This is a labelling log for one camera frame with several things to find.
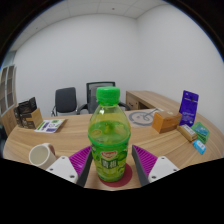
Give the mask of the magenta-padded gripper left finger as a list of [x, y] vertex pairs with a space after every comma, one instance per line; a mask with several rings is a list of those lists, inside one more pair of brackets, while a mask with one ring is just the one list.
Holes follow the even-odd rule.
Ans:
[[91, 147], [88, 146], [70, 157], [59, 157], [47, 171], [78, 186], [84, 186], [92, 162]]

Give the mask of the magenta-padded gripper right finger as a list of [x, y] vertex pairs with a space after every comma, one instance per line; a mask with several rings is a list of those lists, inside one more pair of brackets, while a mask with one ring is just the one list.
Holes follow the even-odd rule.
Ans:
[[132, 157], [142, 186], [155, 182], [179, 170], [166, 156], [156, 157], [136, 145], [132, 146]]

